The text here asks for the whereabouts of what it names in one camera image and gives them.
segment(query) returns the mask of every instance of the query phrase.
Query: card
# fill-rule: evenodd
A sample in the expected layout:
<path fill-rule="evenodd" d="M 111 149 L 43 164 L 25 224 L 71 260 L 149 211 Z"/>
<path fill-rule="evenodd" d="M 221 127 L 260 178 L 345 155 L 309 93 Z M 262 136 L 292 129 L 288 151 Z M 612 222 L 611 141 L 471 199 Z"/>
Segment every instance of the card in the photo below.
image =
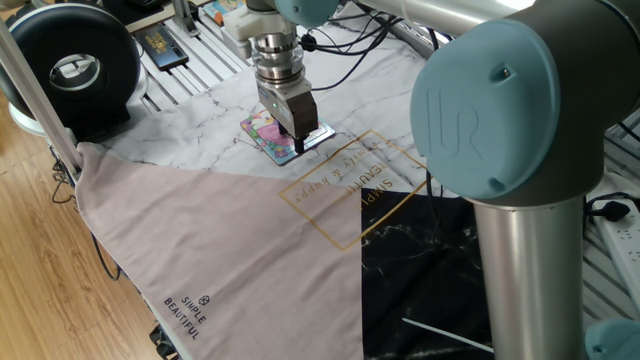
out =
<path fill-rule="evenodd" d="M 202 7 L 202 10 L 220 25 L 224 25 L 223 16 L 239 7 L 244 6 L 244 0 L 217 0 Z"/>
<path fill-rule="evenodd" d="M 290 135 L 280 135 L 278 122 L 267 110 L 241 121 L 240 126 L 276 164 L 283 166 L 299 156 L 294 149 L 293 138 Z M 318 119 L 318 129 L 312 131 L 304 141 L 305 151 L 318 146 L 335 134 L 335 130 Z"/>

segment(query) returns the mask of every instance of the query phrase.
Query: white power strip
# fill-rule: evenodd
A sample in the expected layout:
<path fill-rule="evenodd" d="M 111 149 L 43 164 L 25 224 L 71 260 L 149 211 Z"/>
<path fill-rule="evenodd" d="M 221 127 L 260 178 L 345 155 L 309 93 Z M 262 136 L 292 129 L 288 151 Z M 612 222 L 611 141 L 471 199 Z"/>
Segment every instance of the white power strip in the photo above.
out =
<path fill-rule="evenodd" d="M 629 207 L 627 216 L 612 222 L 603 216 L 594 217 L 600 236 L 609 248 L 613 263 L 627 285 L 631 299 L 640 312 L 640 211 L 631 200 L 602 200 L 593 204 L 594 210 L 602 209 L 610 201 Z"/>

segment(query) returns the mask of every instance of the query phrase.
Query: gold rectangle print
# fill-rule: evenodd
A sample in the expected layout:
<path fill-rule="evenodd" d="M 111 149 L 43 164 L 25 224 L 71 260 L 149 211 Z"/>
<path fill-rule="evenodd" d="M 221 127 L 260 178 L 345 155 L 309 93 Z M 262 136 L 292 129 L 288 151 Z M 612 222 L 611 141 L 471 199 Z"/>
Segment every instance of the gold rectangle print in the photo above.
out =
<path fill-rule="evenodd" d="M 407 174 L 398 169 L 411 170 Z M 426 167 L 405 150 L 369 130 L 282 190 L 280 197 L 333 245 L 347 251 L 425 186 L 424 170 Z M 361 195 L 363 188 L 369 190 L 366 197 Z M 376 202 L 384 191 L 409 195 L 395 205 Z M 342 219 L 332 216 L 332 209 L 347 206 L 352 211 L 362 211 L 373 204 L 380 216 L 356 239 L 341 239 L 333 234 L 332 229 L 342 226 Z"/>

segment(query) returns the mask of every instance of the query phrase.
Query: black marble fabric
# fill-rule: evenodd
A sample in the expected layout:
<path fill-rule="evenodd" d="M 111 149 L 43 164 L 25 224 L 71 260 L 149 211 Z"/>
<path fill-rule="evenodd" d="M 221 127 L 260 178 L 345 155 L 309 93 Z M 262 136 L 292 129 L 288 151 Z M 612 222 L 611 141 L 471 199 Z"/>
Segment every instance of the black marble fabric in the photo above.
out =
<path fill-rule="evenodd" d="M 408 194 L 385 192 L 362 208 L 362 228 Z M 363 200 L 369 191 L 362 190 Z M 408 318 L 491 346 L 473 206 L 411 197 L 362 239 L 365 359 L 491 360 L 493 354 L 405 323 Z"/>

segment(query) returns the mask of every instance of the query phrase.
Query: cable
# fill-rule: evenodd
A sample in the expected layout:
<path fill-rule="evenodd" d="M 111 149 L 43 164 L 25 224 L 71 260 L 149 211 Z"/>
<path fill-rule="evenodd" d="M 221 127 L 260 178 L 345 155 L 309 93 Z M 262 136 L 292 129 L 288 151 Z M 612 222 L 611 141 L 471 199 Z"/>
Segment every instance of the cable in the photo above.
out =
<path fill-rule="evenodd" d="M 369 16 L 369 14 L 359 14 L 359 15 L 344 16 L 344 17 L 340 17 L 340 18 L 331 18 L 331 19 L 327 20 L 327 22 L 338 22 L 338 21 L 343 21 L 343 20 L 359 19 L 359 18 L 365 17 L 365 16 Z"/>
<path fill-rule="evenodd" d="M 582 209 L 582 234 L 583 235 L 584 235 L 585 231 L 587 230 L 587 220 L 589 218 L 589 213 L 591 212 L 591 208 L 593 207 L 593 204 L 596 201 L 600 201 L 600 200 L 615 200 L 615 199 L 635 200 L 631 195 L 629 195 L 629 194 L 627 194 L 625 192 L 621 192 L 621 191 L 594 197 L 593 199 L 589 200 L 589 202 L 587 202 L 587 198 L 586 197 L 583 198 L 583 200 L 582 200 L 582 203 L 583 203 L 583 209 Z"/>
<path fill-rule="evenodd" d="M 364 54 L 362 54 L 362 56 L 360 57 L 360 59 L 358 59 L 358 61 L 356 62 L 355 65 L 353 65 L 353 67 L 351 68 L 351 70 L 349 70 L 349 72 L 347 73 L 347 75 L 345 75 L 342 79 L 340 79 L 337 83 L 333 84 L 333 85 L 329 85 L 329 86 L 325 86 L 325 87 L 321 87 L 321 88 L 313 88 L 311 89 L 311 91 L 324 91 L 324 90 L 331 90 L 334 87 L 342 84 L 343 82 L 345 82 L 349 76 L 351 76 L 351 74 L 353 74 L 354 71 L 356 71 L 356 69 L 358 68 L 358 66 L 362 63 L 362 61 L 364 60 L 365 57 L 367 57 L 367 54 L 369 54 L 369 52 L 366 52 Z"/>
<path fill-rule="evenodd" d="M 431 173 L 427 170 L 427 200 L 429 201 L 429 207 L 431 208 L 431 215 L 436 220 L 436 225 L 433 227 L 433 236 L 436 236 L 438 225 L 440 225 L 440 215 L 433 203 L 433 189 L 431 188 Z"/>
<path fill-rule="evenodd" d="M 342 84 L 343 82 L 345 82 L 349 78 L 349 76 L 351 76 L 351 74 L 353 74 L 353 72 L 356 71 L 358 66 L 362 63 L 364 58 L 367 57 L 369 52 L 371 52 L 371 50 L 373 50 L 376 47 L 378 47 L 382 43 L 382 41 L 384 41 L 384 39 L 387 36 L 387 33 L 389 32 L 389 29 L 391 28 L 391 26 L 397 24 L 396 21 L 402 21 L 402 19 L 394 20 L 394 17 L 390 17 L 389 18 L 389 20 L 386 22 L 386 24 L 384 26 L 382 26 L 382 27 L 384 27 L 384 30 L 376 37 L 376 39 L 371 43 L 371 45 L 369 45 L 369 47 L 367 49 L 362 51 L 362 56 L 360 57 L 360 59 L 358 59 L 356 64 L 351 68 L 351 70 L 349 70 L 349 72 L 342 79 L 340 79 L 337 83 L 335 83 L 333 85 L 329 85 L 329 86 L 325 86 L 325 87 L 321 87 L 321 88 L 311 89 L 311 91 L 330 90 L 330 89 L 333 89 L 336 86 Z M 337 54 L 349 55 L 349 54 L 354 54 L 354 53 L 337 52 Z"/>
<path fill-rule="evenodd" d="M 438 43 L 438 37 L 436 36 L 436 32 L 432 28 L 427 28 L 429 31 L 429 36 L 431 36 L 431 43 L 433 44 L 433 52 L 436 52 L 440 48 L 440 44 Z"/>
<path fill-rule="evenodd" d="M 333 41 L 333 39 L 331 38 L 331 36 L 329 36 L 329 34 L 327 34 L 326 32 L 324 32 L 324 31 L 322 31 L 322 30 L 320 30 L 320 29 L 318 29 L 318 28 L 311 28 L 311 29 L 309 29 L 309 31 L 307 31 L 307 34 L 311 34 L 311 32 L 312 32 L 312 31 L 317 31 L 317 32 L 319 32 L 320 34 L 324 35 L 327 39 L 329 39 L 329 41 L 331 41 L 331 43 L 332 43 L 333 45 L 335 45 L 335 47 L 336 47 L 336 48 L 338 47 L 338 44 L 336 44 L 336 42 L 335 42 L 335 41 Z"/>
<path fill-rule="evenodd" d="M 74 201 L 73 209 L 76 212 L 78 212 L 78 202 L 76 200 L 75 195 L 69 195 L 69 197 L 65 200 L 56 200 L 56 195 L 58 195 L 58 192 L 60 191 L 62 184 L 71 185 L 71 183 L 69 182 L 69 175 L 67 174 L 67 168 L 64 166 L 62 161 L 57 156 L 55 156 L 55 153 L 53 152 L 53 150 L 50 149 L 50 151 L 52 152 L 53 157 L 56 159 L 55 164 L 53 164 L 53 167 L 51 168 L 51 170 L 53 171 L 52 177 L 53 177 L 53 180 L 58 182 L 58 184 L 56 185 L 56 189 L 53 191 L 53 195 L 51 195 L 51 202 L 53 202 L 54 204 L 66 204 L 71 200 L 73 200 Z"/>
<path fill-rule="evenodd" d="M 629 129 L 629 127 L 622 122 L 618 124 L 622 130 L 624 130 L 629 136 L 634 138 L 636 141 L 640 142 L 640 136 L 633 132 L 633 130 Z"/>
<path fill-rule="evenodd" d="M 341 45 L 318 45 L 318 44 L 313 44 L 313 43 L 306 42 L 306 41 L 300 41 L 300 44 L 303 46 L 303 48 L 305 46 L 309 47 L 310 49 L 306 49 L 308 51 L 318 50 L 318 51 L 322 51 L 322 52 L 326 52 L 326 53 L 330 53 L 330 54 L 345 55 L 345 56 L 362 55 L 365 52 L 369 51 L 369 49 L 364 49 L 364 50 L 360 50 L 360 51 L 356 51 L 356 52 L 343 52 L 343 51 L 331 50 L 331 49 L 339 49 L 339 48 L 343 48 L 343 47 L 351 48 L 353 45 L 370 38 L 371 36 L 379 33 L 380 31 L 385 32 L 385 29 L 387 29 L 386 32 L 388 32 L 388 28 L 390 28 L 391 26 L 396 25 L 396 24 L 398 24 L 399 22 L 402 21 L 402 19 L 397 19 L 397 20 L 393 20 L 393 19 L 395 19 L 395 17 L 389 18 L 389 20 L 387 20 L 387 22 L 384 25 L 381 25 L 377 29 L 372 30 L 370 33 L 368 33 L 368 34 L 366 34 L 364 36 L 358 37 L 358 39 L 356 39 L 354 41 L 351 41 L 351 42 L 348 42 L 346 44 L 341 44 Z"/>
<path fill-rule="evenodd" d="M 96 237 L 93 235 L 93 233 L 91 233 L 91 238 L 93 239 L 93 245 L 95 245 L 96 247 L 96 252 L 98 253 L 98 257 L 100 258 L 100 263 L 102 263 L 102 268 L 104 269 L 104 272 L 107 273 L 107 276 L 109 277 L 109 279 L 113 281 L 118 281 L 120 279 L 120 274 L 122 274 L 122 269 L 118 264 L 116 264 L 116 267 L 117 267 L 116 275 L 114 276 L 113 274 L 111 274 L 111 271 L 109 271 L 109 268 L 107 267 L 107 264 L 105 263 L 104 258 L 102 257 L 102 251 L 100 251 L 100 246 L 98 246 L 98 240 L 96 240 Z"/>
<path fill-rule="evenodd" d="M 56 163 L 53 165 L 53 168 L 51 170 L 53 170 L 53 179 L 58 182 L 56 189 L 53 191 L 53 195 L 51 195 L 51 201 L 53 201 L 54 204 L 66 204 L 69 201 L 73 200 L 75 202 L 75 206 L 73 209 L 76 212 L 79 212 L 78 202 L 75 195 L 70 195 L 69 198 L 67 198 L 66 200 L 56 200 L 56 195 L 58 194 L 58 191 L 60 190 L 60 187 L 62 186 L 62 184 L 69 184 L 70 186 L 72 184 L 69 181 L 70 175 L 67 172 L 67 168 L 62 162 L 62 160 L 60 160 L 60 158 L 56 156 L 56 153 L 53 150 L 53 146 L 49 147 L 49 151 L 51 151 L 51 155 L 56 160 Z M 116 266 L 118 267 L 116 271 L 116 275 L 111 274 L 111 271 L 109 271 L 109 268 L 107 268 L 107 264 L 105 263 L 104 258 L 102 257 L 102 252 L 100 251 L 100 247 L 98 246 L 98 240 L 96 240 L 96 237 L 93 235 L 93 233 L 91 233 L 91 238 L 93 239 L 93 245 L 95 245 L 96 247 L 96 252 L 98 253 L 98 258 L 100 258 L 100 263 L 102 263 L 102 268 L 104 269 L 104 272 L 107 274 L 109 279 L 113 281 L 118 281 L 118 279 L 120 279 L 120 274 L 122 272 L 122 269 L 120 269 L 120 266 L 116 264 Z"/>
<path fill-rule="evenodd" d="M 353 48 L 353 46 L 355 44 L 357 44 L 358 42 L 362 41 L 364 33 L 367 31 L 367 29 L 369 28 L 369 25 L 371 25 L 371 22 L 373 22 L 373 20 L 376 17 L 377 17 L 377 15 L 376 16 L 372 16 L 371 19 L 369 19 L 369 21 L 367 21 L 367 23 L 365 24 L 364 29 L 362 29 L 362 32 L 360 33 L 360 35 L 358 35 L 358 37 L 354 41 L 351 42 L 351 45 L 347 48 L 347 51 L 350 51 L 351 48 Z"/>

